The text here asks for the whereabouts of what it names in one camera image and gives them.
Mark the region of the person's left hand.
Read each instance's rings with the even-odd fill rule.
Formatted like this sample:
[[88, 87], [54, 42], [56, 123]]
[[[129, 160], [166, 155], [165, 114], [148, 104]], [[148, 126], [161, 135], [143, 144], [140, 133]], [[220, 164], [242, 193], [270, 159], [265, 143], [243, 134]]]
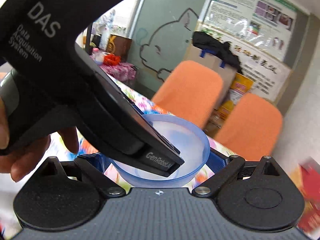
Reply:
[[[66, 148], [77, 154], [79, 150], [78, 135], [75, 127], [58, 131]], [[13, 181], [18, 182], [32, 170], [43, 158], [50, 146], [50, 135], [37, 139], [26, 147], [12, 151], [9, 155], [1, 156], [1, 173], [9, 173]], [[4, 102], [1, 101], [1, 149], [9, 144], [9, 126]]]

